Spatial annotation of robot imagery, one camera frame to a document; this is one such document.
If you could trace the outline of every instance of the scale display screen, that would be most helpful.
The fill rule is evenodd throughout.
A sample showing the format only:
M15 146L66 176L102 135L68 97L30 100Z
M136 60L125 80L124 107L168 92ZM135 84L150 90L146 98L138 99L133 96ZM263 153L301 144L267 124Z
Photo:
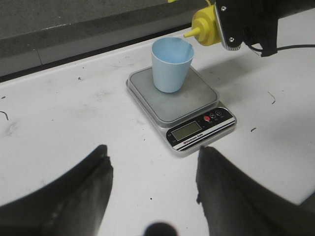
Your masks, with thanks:
M197 131L201 130L201 127L197 124L196 121L193 121L192 123L189 123L177 130L174 130L172 134L174 135L175 139L177 141L189 136L190 134L193 134Z

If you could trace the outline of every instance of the digital kitchen scale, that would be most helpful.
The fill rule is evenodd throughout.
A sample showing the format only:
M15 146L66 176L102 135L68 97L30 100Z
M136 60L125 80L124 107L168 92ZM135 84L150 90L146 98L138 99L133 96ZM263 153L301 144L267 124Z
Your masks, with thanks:
M159 91L152 67L130 75L127 88L177 154L190 154L201 145L233 131L236 118L219 102L218 94L191 67L181 89Z

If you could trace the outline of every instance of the white tabletop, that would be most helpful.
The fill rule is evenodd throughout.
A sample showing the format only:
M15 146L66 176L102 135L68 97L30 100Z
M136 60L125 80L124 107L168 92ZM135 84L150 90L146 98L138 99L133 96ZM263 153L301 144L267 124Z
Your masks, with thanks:
M315 10L279 22L278 46L315 43ZM183 30L173 33L180 36ZM260 58L246 46L193 44L192 66L237 117L212 143L230 161L299 204L315 189L315 49ZM0 84L0 205L53 181L99 144L114 167L100 236L140 236L153 222L208 235L196 203L198 153L175 157L126 89L151 65L149 40Z

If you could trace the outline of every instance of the paper cup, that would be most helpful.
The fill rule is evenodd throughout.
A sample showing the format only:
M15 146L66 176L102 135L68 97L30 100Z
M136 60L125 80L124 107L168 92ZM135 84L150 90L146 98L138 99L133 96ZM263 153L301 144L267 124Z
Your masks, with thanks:
M176 92L183 85L193 58L192 45L181 38L167 37L152 45L153 82L162 92Z

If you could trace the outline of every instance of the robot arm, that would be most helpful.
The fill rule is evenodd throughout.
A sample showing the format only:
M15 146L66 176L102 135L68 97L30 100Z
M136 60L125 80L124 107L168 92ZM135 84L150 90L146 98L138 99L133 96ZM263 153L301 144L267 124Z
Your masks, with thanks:
M278 19L315 8L315 0L210 0L196 12L192 30L202 45L217 42L227 50L238 50L241 43L259 43L262 57L277 53Z

